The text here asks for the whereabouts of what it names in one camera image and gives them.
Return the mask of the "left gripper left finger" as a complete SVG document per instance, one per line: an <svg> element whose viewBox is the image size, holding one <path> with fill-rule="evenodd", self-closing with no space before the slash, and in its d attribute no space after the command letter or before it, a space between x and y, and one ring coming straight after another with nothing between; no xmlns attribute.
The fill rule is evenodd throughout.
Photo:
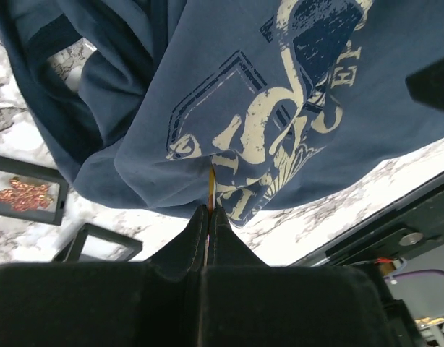
<svg viewBox="0 0 444 347"><path fill-rule="evenodd" d="M181 281L191 272L198 272L203 264L208 235L208 209L199 206L187 225L163 248L146 259L166 280Z"/></svg>

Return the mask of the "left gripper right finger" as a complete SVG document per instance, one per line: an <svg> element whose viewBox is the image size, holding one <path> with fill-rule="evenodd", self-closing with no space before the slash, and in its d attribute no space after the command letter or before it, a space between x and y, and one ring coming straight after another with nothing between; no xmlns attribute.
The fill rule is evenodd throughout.
<svg viewBox="0 0 444 347"><path fill-rule="evenodd" d="M234 233L222 207L212 213L208 236L208 265L268 266Z"/></svg>

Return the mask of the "yellow round badge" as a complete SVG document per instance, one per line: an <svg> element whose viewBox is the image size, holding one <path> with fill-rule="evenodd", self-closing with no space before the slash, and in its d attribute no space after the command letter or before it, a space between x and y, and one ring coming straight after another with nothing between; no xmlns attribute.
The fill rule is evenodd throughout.
<svg viewBox="0 0 444 347"><path fill-rule="evenodd" d="M211 223L213 211L216 206L215 191L216 191L215 171L214 171L214 168L211 167L210 174L209 174L209 188L208 188L208 202L207 202L208 232L207 232L206 243L205 243L205 260L204 260L205 265L208 263L208 250L209 250L209 245L210 245L210 223Z"/></svg>

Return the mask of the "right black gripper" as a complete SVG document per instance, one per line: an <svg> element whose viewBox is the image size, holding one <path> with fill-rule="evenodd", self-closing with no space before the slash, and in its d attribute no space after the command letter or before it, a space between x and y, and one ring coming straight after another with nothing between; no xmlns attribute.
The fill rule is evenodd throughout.
<svg viewBox="0 0 444 347"><path fill-rule="evenodd" d="M405 83L412 100L444 112L444 58L410 74Z"/></svg>

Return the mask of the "blue printed tank top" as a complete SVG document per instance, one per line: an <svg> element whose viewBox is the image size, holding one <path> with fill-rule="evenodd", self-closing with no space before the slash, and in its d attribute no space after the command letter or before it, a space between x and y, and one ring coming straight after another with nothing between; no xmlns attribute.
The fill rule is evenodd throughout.
<svg viewBox="0 0 444 347"><path fill-rule="evenodd" d="M189 217L345 189L444 138L406 78L444 57L444 1L0 1L0 41L64 178Z"/></svg>

